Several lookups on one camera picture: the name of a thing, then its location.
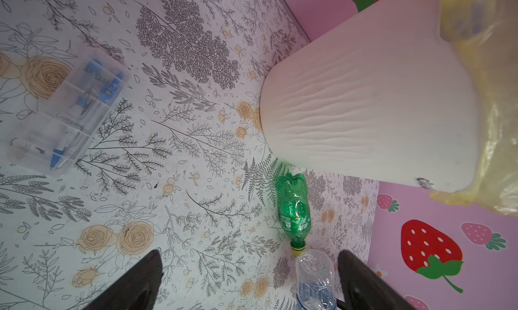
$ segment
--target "strawberry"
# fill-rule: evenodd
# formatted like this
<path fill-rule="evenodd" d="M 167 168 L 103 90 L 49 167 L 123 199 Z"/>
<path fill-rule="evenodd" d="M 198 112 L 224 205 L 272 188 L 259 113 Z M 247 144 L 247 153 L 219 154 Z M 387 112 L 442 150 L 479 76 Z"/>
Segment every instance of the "strawberry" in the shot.
<path fill-rule="evenodd" d="M 396 200 L 392 200 L 392 197 L 386 194 L 378 195 L 378 205 L 382 210 L 388 209 L 388 212 L 399 210 L 399 203 Z"/>
<path fill-rule="evenodd" d="M 416 308 L 416 310 L 430 310 L 428 305 L 426 303 L 424 303 L 424 301 L 419 300 L 418 298 L 414 298 L 414 297 L 407 295 L 405 297 L 405 301 L 410 303 L 410 305 L 412 307 Z"/>
<path fill-rule="evenodd" d="M 401 227 L 401 255 L 405 264 L 424 277 L 436 280 L 444 277 L 457 292 L 446 276 L 461 271 L 462 251 L 450 237 L 419 220 L 410 220 Z"/>
<path fill-rule="evenodd" d="M 489 250 L 506 248 L 506 240 L 499 233 L 480 223 L 463 223 L 461 229 L 468 239 L 475 245 L 486 245 Z"/>

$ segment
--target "floral patterned surface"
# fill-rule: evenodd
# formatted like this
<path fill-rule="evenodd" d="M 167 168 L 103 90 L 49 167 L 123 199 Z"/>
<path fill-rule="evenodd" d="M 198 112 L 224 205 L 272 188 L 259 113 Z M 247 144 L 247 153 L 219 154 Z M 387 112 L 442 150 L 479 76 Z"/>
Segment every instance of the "floral patterned surface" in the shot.
<path fill-rule="evenodd" d="M 157 309 L 288 309 L 294 258 L 259 115 L 271 67 L 305 43 L 278 0 L 1 0 L 0 127 L 38 112 L 82 46 L 130 68 L 62 178 L 1 161 L 0 308 L 80 309 L 140 257 Z M 308 245 L 367 261 L 378 183 L 306 174 Z"/>

